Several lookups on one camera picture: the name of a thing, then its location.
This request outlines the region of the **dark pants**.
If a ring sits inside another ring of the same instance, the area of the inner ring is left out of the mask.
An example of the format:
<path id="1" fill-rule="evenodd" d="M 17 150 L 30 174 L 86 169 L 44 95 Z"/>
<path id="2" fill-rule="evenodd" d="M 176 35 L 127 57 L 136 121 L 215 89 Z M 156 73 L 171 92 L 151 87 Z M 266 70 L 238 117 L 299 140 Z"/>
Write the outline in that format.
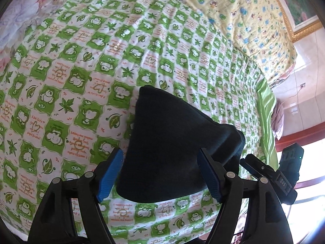
<path id="1" fill-rule="evenodd" d="M 197 193 L 206 188 L 199 150 L 205 148 L 227 171 L 238 173 L 244 146 L 245 136 L 236 127 L 215 122 L 166 91 L 143 86 L 116 190 L 137 203 Z"/>

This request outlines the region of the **green white patterned bed sheet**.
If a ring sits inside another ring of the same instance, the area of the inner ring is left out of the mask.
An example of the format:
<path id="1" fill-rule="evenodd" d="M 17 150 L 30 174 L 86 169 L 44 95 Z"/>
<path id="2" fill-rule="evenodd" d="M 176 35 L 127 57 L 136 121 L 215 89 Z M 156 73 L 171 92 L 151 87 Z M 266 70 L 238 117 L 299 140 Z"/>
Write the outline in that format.
<path id="1" fill-rule="evenodd" d="M 178 0 L 64 0 L 1 70 L 1 218 L 20 237 L 52 179 L 77 179 L 127 149 L 140 87 L 245 135 L 276 167 L 272 94 L 219 28 Z"/>

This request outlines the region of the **gold framed floral picture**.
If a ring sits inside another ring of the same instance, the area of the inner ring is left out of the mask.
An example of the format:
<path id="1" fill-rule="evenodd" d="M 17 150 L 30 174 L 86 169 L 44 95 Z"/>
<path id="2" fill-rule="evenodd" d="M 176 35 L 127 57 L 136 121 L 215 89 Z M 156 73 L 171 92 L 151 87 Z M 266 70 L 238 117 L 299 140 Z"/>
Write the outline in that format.
<path id="1" fill-rule="evenodd" d="M 293 43 L 323 28 L 308 0 L 277 0 Z"/>

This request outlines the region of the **yellow cartoon print quilt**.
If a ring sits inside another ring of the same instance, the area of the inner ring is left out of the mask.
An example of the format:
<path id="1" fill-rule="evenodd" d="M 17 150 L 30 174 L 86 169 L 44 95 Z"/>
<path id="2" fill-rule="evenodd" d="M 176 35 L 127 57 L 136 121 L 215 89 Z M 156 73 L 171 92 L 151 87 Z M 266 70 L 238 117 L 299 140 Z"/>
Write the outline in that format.
<path id="1" fill-rule="evenodd" d="M 284 79 L 297 53 L 277 0 L 180 0 L 206 16 L 253 59 L 269 83 Z"/>

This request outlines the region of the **pink floral folded blanket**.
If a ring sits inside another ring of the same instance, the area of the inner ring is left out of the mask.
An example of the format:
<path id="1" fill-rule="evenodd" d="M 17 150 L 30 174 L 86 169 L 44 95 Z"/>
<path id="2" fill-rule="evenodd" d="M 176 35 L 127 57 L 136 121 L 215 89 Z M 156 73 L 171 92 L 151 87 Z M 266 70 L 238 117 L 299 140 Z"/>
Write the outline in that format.
<path id="1" fill-rule="evenodd" d="M 64 0 L 12 0 L 1 16 L 1 70 L 21 43 L 26 29 L 39 25 Z"/>

